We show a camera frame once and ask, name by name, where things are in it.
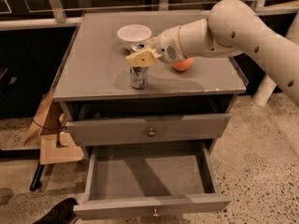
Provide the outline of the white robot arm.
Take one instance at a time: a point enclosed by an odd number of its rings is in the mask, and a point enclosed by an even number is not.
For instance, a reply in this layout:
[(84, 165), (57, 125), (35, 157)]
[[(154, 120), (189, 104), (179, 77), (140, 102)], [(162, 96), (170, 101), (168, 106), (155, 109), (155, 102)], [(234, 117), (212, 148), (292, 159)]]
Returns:
[(247, 54), (299, 105), (299, 45), (274, 32), (239, 0), (221, 0), (206, 19), (163, 31), (126, 60), (132, 67), (146, 67), (237, 53)]

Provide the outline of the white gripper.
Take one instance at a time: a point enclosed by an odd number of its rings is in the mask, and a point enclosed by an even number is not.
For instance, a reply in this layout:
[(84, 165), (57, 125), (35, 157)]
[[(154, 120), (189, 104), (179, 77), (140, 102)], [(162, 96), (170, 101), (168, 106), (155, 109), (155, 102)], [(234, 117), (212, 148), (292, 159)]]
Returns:
[(179, 44), (179, 26), (169, 28), (145, 42), (147, 49), (134, 52), (126, 57), (131, 67), (150, 67), (160, 60), (163, 63), (179, 63), (184, 60)]

